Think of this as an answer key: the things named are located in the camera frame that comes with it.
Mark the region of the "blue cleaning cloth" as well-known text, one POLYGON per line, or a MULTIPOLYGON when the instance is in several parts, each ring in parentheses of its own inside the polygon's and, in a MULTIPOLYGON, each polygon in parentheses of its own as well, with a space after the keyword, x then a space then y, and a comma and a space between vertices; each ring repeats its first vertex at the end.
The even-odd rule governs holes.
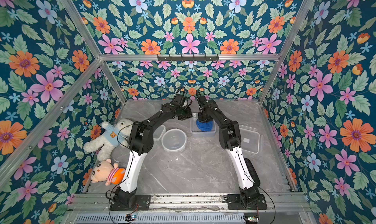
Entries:
POLYGON ((197 128, 202 132, 211 132, 213 130, 213 121, 200 122, 196 121, 197 128))

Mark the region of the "square clear lunch box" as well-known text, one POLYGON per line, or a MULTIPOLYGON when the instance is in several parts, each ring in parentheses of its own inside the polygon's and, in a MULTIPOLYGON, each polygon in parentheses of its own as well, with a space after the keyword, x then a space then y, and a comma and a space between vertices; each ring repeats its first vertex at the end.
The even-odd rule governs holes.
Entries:
POLYGON ((191 118, 191 127, 190 131, 193 137, 213 137, 216 132, 216 124, 214 121, 209 121, 207 123, 198 121, 198 113, 194 112, 191 118))

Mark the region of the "square clear box lid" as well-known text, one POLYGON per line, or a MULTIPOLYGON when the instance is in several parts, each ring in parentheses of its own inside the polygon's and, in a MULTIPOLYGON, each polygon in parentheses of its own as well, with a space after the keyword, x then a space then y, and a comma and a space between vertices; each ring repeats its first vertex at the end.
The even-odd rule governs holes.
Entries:
POLYGON ((260 133, 252 127, 240 125, 241 148, 243 151, 258 154, 260 148, 260 133))

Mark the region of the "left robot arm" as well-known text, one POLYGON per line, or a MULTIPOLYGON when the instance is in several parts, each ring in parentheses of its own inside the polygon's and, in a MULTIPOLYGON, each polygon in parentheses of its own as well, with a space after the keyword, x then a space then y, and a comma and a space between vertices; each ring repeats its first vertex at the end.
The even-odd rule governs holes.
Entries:
POLYGON ((126 173, 121 183, 116 187, 109 198, 110 209, 132 209, 136 205, 136 191, 139 174, 147 154, 154 145, 154 132, 166 121, 175 117, 178 120, 191 118, 191 103, 186 97, 186 89, 179 88, 169 103, 161 105, 160 110, 144 121, 132 124, 131 134, 128 137, 129 160, 126 173))

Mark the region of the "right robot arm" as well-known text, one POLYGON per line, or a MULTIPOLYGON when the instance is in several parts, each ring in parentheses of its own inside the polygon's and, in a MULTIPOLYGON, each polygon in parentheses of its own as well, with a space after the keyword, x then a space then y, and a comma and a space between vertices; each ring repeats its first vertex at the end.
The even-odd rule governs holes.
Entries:
POLYGON ((252 208, 260 200, 260 179, 251 161, 243 156, 239 123, 228 118, 214 100, 208 100, 200 92, 196 99, 200 109, 199 122, 214 121, 219 127, 220 146, 229 155, 237 174, 241 205, 252 208))

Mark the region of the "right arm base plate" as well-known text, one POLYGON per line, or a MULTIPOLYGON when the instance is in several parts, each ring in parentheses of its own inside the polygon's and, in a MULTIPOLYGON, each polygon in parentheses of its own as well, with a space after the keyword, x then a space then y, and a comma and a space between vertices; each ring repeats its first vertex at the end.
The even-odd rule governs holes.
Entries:
POLYGON ((227 194, 224 201, 229 210, 266 210, 267 203, 264 195, 259 195, 254 199, 246 198, 242 194, 227 194))

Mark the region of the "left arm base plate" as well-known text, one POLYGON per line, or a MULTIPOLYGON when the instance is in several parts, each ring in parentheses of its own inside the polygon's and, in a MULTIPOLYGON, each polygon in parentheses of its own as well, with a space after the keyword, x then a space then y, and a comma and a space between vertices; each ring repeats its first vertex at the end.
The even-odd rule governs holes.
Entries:
POLYGON ((146 211, 151 204, 151 195, 115 195, 110 203, 110 211, 146 211))

